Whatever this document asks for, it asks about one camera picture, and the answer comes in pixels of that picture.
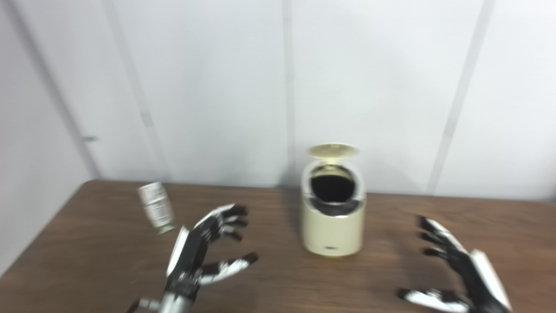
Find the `brown tabletop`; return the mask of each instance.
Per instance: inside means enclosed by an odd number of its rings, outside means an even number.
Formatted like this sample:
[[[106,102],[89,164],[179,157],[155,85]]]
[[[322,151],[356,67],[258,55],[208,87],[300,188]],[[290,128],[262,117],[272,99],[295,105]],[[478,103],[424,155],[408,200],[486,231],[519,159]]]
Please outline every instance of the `brown tabletop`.
[[[92,181],[73,196],[0,280],[1,312],[124,313],[160,298],[177,230],[155,235],[140,183]],[[432,312],[397,287],[461,289],[438,258],[420,254],[415,214],[434,218],[469,250],[485,251],[515,312],[556,312],[556,204],[369,194],[360,253],[323,258],[297,235],[295,190],[167,184],[178,224],[217,206],[249,207],[244,240],[223,238],[207,262],[257,251],[242,273],[203,287],[195,313]]]

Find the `robot finger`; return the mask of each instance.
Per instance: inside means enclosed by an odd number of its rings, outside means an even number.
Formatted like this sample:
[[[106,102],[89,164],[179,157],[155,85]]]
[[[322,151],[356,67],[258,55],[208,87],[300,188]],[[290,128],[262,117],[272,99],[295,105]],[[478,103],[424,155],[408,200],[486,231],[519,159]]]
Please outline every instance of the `robot finger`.
[[[237,219],[237,217],[245,215],[247,215],[247,209],[244,206],[238,206],[235,203],[227,204],[212,210],[209,214],[198,221],[197,224],[195,224],[195,227],[199,226],[210,217],[215,217],[219,221],[227,222],[228,219],[233,221],[233,219]]]
[[[455,248],[460,252],[467,253],[467,250],[459,243],[459,241],[452,235],[452,233],[442,226],[439,222],[426,218],[424,216],[419,217],[419,227],[432,233],[439,240],[443,242],[443,246],[446,248]]]
[[[468,300],[455,291],[400,289],[398,297],[443,312],[468,313],[470,308]]]
[[[436,235],[432,233],[418,232],[418,236],[419,238],[437,244],[438,246],[444,245],[444,243]]]
[[[426,256],[443,258],[445,260],[448,259],[448,254],[446,253],[446,251],[438,248],[425,248],[423,249],[423,254]]]
[[[231,207],[227,208],[226,210],[223,210],[221,213],[222,213],[222,217],[224,217],[224,219],[226,220],[234,216],[246,216],[248,214],[248,211],[245,206],[233,204]]]
[[[228,236],[228,237],[232,237],[233,239],[237,240],[237,241],[241,241],[243,239],[243,236],[240,235],[238,232],[236,231],[231,231],[231,232],[225,232],[224,231],[224,235]]]
[[[199,278],[199,284],[203,286],[226,279],[248,268],[258,259],[259,256],[257,253],[251,252],[238,259],[203,265],[201,269],[201,277]]]
[[[249,224],[248,221],[244,220],[244,219],[239,219],[236,218],[233,221],[224,221],[224,225],[229,225],[229,226],[240,226],[240,227],[246,227]]]

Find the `wall seam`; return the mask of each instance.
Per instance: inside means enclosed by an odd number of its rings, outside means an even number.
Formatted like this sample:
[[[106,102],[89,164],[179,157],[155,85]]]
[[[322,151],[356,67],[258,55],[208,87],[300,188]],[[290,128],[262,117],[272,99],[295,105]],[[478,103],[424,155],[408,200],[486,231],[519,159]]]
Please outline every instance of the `wall seam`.
[[[162,143],[160,141],[160,138],[158,137],[155,123],[152,119],[152,114],[148,107],[145,92],[139,78],[137,67],[133,62],[131,49],[127,42],[126,35],[123,31],[123,26],[118,16],[116,7],[113,1],[110,0],[102,0],[102,7],[108,20],[110,31],[112,32],[112,36],[114,38],[114,41],[116,42],[116,47],[120,54],[120,59],[125,69],[127,79],[132,88],[133,97],[135,98],[135,105],[139,110],[139,114],[143,122],[143,127],[145,128],[147,141],[150,145],[151,155],[153,156],[153,160],[157,167],[159,180],[163,182],[171,182],[172,174],[170,172],[170,167],[164,155]]]
[[[288,173],[284,187],[298,185],[295,182],[297,172],[296,137],[295,137],[295,95],[294,95],[294,48],[292,25],[292,0],[282,0],[282,36],[284,45],[284,80],[286,107],[286,140]]]
[[[75,118],[71,114],[67,101],[62,95],[62,92],[48,67],[46,59],[42,56],[41,50],[39,49],[36,40],[33,38],[31,30],[27,26],[23,14],[13,0],[4,0],[2,3],[4,3],[4,9],[11,20],[11,24],[27,51],[27,55],[31,59],[31,63],[37,71],[37,74],[41,79],[41,83],[54,103],[54,109],[57,110],[60,118],[64,122],[66,130],[68,131],[73,144],[81,156],[85,167],[93,179],[101,178],[101,172],[91,154],[91,151],[83,141],[82,132],[78,124],[75,122]]]
[[[477,22],[475,24],[475,30],[473,31],[463,68],[461,70],[460,79],[454,94],[450,113],[448,113],[444,133],[436,153],[433,168],[431,170],[426,194],[434,195],[436,193],[436,189],[444,169],[444,164],[446,163],[446,158],[454,139],[455,131],[458,127],[461,110],[463,109],[463,105],[469,91],[469,86],[480,56],[480,51],[483,47],[489,22],[494,12],[495,2],[496,0],[483,0],[479,17],[477,18]]]

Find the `robotic hand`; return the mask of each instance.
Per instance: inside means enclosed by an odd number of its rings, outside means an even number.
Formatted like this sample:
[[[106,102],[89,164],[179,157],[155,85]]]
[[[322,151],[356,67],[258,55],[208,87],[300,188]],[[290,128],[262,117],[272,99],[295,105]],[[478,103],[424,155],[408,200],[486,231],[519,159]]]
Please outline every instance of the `robotic hand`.
[[[166,271],[167,281],[162,301],[140,299],[128,312],[145,307],[158,313],[187,313],[201,286],[228,278],[257,261],[258,255],[249,253],[237,259],[203,265],[212,242],[222,236],[230,236],[238,241],[242,239],[235,227],[247,226],[247,222],[242,219],[246,215],[245,207],[229,204],[211,211],[191,231],[182,227]]]
[[[424,254],[446,260],[461,276],[467,296],[456,291],[400,289],[401,299],[453,313],[511,312],[504,287],[484,252],[468,253],[452,233],[430,218],[419,217],[419,227],[427,231],[421,233],[421,238],[439,247],[427,248]]]

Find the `open lid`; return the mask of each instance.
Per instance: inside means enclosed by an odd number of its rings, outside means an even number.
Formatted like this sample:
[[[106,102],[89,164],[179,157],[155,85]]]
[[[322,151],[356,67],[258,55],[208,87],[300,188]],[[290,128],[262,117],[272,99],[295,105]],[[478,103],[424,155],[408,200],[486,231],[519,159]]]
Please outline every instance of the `open lid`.
[[[313,158],[323,159],[330,163],[354,156],[357,152],[358,150],[350,145],[338,143],[316,145],[309,149],[309,155]]]

